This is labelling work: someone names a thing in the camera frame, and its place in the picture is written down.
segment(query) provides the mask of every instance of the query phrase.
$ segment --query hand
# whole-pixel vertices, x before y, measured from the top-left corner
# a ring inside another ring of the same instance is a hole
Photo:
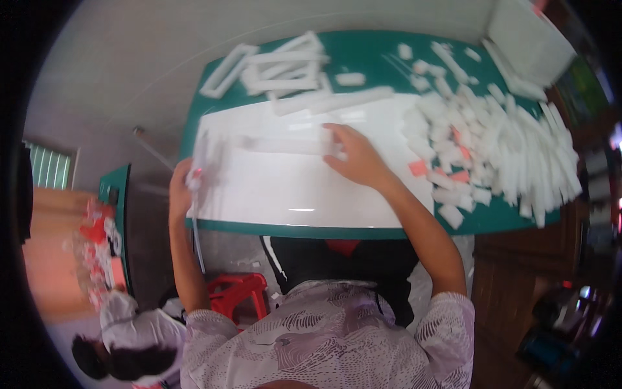
[[[113,291],[119,291],[121,293],[125,293],[126,288],[125,288],[125,285],[117,284],[117,285],[113,286],[112,290]]]
[[[186,176],[191,165],[192,158],[186,158],[173,171],[169,186],[169,222],[184,219],[192,204],[192,195],[186,186]]]
[[[324,162],[337,173],[357,184],[376,190],[380,190],[385,182],[395,178],[365,135],[342,124],[325,123],[323,126],[333,131],[335,141],[342,143],[341,150],[348,156],[346,161],[333,156],[324,156]]]

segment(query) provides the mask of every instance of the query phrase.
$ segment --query white cloth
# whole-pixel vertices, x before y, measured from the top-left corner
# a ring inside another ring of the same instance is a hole
[[[136,315],[137,308],[138,303],[131,296],[119,291],[110,292],[100,311],[100,325],[104,330],[101,340],[108,351],[112,346],[141,350],[159,345],[177,349],[175,362],[164,373],[146,375],[134,382],[138,386],[149,387],[180,370],[186,327],[161,309]]]

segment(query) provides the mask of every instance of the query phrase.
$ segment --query white box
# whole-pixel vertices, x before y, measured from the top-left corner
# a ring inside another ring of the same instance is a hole
[[[527,0],[499,0],[488,35],[521,78],[542,87],[555,83],[577,54]]]

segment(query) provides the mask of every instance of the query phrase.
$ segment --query white foam sheet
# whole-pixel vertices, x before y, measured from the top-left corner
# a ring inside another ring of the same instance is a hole
[[[320,156],[253,152],[236,146],[242,136],[318,141],[320,126],[326,122],[349,124],[367,136],[389,168],[433,213],[432,184],[425,177],[413,177],[407,164],[418,157],[401,134],[401,118],[418,98],[396,94],[314,116],[309,110],[276,116],[268,102],[203,116],[197,136],[208,133],[204,151],[208,167],[198,217],[271,225],[399,228],[399,220],[379,193],[343,178]]]

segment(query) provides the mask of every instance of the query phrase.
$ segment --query patterned shirt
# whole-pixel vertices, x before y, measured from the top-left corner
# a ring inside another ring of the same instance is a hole
[[[389,304],[348,283],[301,284],[238,334],[227,317],[188,315],[182,388],[255,388],[295,380],[317,388],[468,388],[475,309],[439,293],[413,338]]]

